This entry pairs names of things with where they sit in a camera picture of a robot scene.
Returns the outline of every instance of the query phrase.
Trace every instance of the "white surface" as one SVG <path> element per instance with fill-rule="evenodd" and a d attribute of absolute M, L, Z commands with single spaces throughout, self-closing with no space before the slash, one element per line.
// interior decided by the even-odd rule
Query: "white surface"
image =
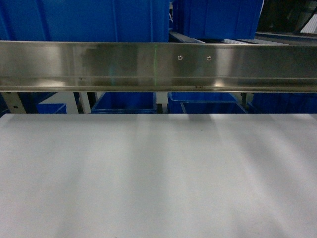
<path fill-rule="evenodd" d="M 41 104 L 43 103 L 66 103 L 66 110 L 68 114 L 78 114 L 78 109 L 77 109 L 74 93 L 68 93 L 68 92 L 56 93 L 53 96 L 41 102 Z"/>
<path fill-rule="evenodd" d="M 316 115 L 5 115 L 0 134 L 0 237 L 317 237 Z"/>

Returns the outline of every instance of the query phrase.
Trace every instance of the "blue container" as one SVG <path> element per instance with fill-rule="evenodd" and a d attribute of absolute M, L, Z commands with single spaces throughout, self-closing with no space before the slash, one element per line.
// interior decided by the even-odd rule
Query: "blue container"
<path fill-rule="evenodd" d="M 169 0 L 0 0 L 0 39 L 167 42 Z"/>
<path fill-rule="evenodd" d="M 253 39 L 263 0 L 176 0 L 174 31 L 192 38 Z"/>
<path fill-rule="evenodd" d="M 249 107 L 249 109 L 248 109 L 249 113 L 252 113 L 252 114 L 263 113 L 259 109 L 257 109 L 255 106 L 253 106 L 252 103 L 247 103 L 247 105 Z"/>
<path fill-rule="evenodd" d="M 155 93 L 104 93 L 91 113 L 156 113 Z"/>
<path fill-rule="evenodd" d="M 41 114 L 66 114 L 66 104 L 63 103 L 43 103 L 36 105 L 38 113 Z"/>
<path fill-rule="evenodd" d="M 247 113 L 237 103 L 181 103 L 184 113 L 188 114 L 219 114 L 219 113 Z"/>
<path fill-rule="evenodd" d="M 255 93 L 250 113 L 317 113 L 317 94 Z"/>
<path fill-rule="evenodd" d="M 181 103 L 237 102 L 230 93 L 168 93 L 168 110 L 170 113 L 183 113 Z"/>

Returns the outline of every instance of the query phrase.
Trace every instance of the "stainless steel rail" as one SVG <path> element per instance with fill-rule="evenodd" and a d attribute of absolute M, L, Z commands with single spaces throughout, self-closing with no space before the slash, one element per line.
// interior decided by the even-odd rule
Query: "stainless steel rail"
<path fill-rule="evenodd" d="M 317 46 L 0 41 L 0 91 L 317 92 Z"/>

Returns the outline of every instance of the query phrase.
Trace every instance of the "metal support leg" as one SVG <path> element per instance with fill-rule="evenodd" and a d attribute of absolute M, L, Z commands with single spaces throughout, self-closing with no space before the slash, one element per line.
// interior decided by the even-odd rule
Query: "metal support leg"
<path fill-rule="evenodd" d="M 11 113 L 26 113 L 18 93 L 2 93 L 2 96 Z"/>
<path fill-rule="evenodd" d="M 81 102 L 81 105 L 83 107 L 84 113 L 91 113 L 90 105 L 89 105 L 89 99 L 87 93 L 79 93 L 79 100 Z"/>
<path fill-rule="evenodd" d="M 247 104 L 247 93 L 241 93 L 242 96 L 242 105 L 246 105 Z"/>

